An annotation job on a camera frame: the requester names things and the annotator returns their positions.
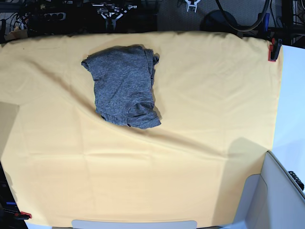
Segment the grey long-sleeve T-shirt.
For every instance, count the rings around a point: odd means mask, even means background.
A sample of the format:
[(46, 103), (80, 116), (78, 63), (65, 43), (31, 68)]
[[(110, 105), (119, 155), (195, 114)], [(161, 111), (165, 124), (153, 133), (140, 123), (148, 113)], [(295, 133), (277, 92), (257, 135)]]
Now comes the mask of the grey long-sleeve T-shirt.
[(159, 126), (152, 89), (158, 62), (159, 56), (141, 45), (111, 47), (84, 59), (94, 81), (96, 113), (115, 125)]

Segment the yellow table cloth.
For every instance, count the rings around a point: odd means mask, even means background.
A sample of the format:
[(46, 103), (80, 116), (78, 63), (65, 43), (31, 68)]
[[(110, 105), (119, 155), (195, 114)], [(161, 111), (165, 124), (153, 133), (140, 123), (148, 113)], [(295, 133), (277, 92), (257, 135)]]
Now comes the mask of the yellow table cloth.
[[(95, 112), (81, 61), (141, 44), (160, 56), (161, 125), (112, 125)], [(284, 55), (228, 33), (50, 36), (0, 48), (0, 161), (29, 223), (231, 223), (246, 179), (272, 148)]]

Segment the black round stand base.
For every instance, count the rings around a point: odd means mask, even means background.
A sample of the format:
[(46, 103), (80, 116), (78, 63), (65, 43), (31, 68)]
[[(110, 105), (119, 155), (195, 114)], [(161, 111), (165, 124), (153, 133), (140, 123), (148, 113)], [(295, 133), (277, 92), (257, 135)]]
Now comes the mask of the black round stand base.
[(220, 10), (208, 13), (200, 23), (201, 31), (237, 33), (225, 20)]

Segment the white plastic tray edge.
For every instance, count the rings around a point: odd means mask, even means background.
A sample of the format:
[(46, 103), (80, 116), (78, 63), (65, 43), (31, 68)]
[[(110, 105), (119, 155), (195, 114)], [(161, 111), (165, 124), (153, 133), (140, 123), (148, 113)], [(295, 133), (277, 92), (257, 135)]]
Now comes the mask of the white plastic tray edge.
[(122, 223), (122, 222), (101, 222), (73, 220), (73, 229), (196, 229), (197, 222), (177, 221), (177, 222), (154, 222), (154, 223)]

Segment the black power strip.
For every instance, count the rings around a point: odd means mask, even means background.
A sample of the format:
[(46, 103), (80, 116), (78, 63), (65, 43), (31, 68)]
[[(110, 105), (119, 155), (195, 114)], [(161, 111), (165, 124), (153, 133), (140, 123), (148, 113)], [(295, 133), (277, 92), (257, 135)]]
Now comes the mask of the black power strip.
[(67, 17), (65, 12), (40, 13), (29, 16), (29, 20), (34, 21), (63, 21)]

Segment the red black clamp right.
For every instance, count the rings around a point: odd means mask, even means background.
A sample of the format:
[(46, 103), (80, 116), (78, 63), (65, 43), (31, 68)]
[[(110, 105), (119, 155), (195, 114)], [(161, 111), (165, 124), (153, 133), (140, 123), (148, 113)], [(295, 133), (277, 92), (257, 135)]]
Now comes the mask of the red black clamp right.
[(270, 62), (276, 62), (281, 50), (281, 46), (282, 46), (282, 39), (272, 38), (271, 44), (269, 46), (269, 56), (268, 56), (268, 60)]

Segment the red black clamp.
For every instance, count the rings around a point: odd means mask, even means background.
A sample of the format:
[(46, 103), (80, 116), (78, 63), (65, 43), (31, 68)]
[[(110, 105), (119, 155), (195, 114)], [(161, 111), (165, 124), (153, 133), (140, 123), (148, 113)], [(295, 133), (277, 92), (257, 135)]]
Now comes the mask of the red black clamp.
[(13, 215), (16, 220), (29, 220), (32, 218), (32, 215), (26, 212), (16, 212)]
[(268, 56), (268, 60), (270, 62), (276, 62), (281, 50), (281, 46), (282, 46), (282, 39), (272, 38), (271, 44), (269, 46), (269, 56)]

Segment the white cardboard box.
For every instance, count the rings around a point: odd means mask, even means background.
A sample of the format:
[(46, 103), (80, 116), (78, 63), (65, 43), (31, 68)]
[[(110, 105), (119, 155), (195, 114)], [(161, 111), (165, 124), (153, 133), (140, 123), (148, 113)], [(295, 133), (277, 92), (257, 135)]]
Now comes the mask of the white cardboard box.
[(305, 195), (297, 182), (268, 151), (260, 174), (247, 178), (233, 229), (303, 229)]

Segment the red black clamp left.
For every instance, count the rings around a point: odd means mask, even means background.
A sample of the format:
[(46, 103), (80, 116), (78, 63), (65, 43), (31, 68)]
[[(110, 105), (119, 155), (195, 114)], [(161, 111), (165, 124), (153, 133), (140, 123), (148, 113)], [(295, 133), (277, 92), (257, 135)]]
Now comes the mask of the red black clamp left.
[(16, 220), (29, 220), (32, 218), (32, 215), (26, 212), (16, 212), (13, 215)]

